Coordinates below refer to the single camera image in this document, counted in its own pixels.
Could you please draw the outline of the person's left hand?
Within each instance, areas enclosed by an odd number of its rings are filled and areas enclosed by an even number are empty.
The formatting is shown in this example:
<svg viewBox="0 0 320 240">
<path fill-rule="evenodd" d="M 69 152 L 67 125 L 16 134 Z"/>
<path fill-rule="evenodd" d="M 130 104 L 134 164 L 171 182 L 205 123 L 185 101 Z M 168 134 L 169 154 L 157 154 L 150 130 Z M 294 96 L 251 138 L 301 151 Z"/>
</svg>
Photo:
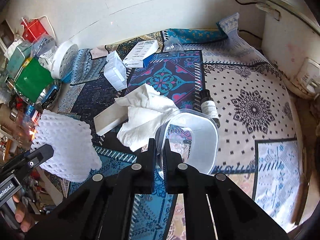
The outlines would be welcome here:
<svg viewBox="0 0 320 240">
<path fill-rule="evenodd" d="M 35 220 L 25 205 L 20 201 L 18 195 L 15 194 L 12 198 L 16 203 L 15 219 L 20 223 L 20 229 L 23 232 L 28 232 L 35 225 Z"/>
</svg>

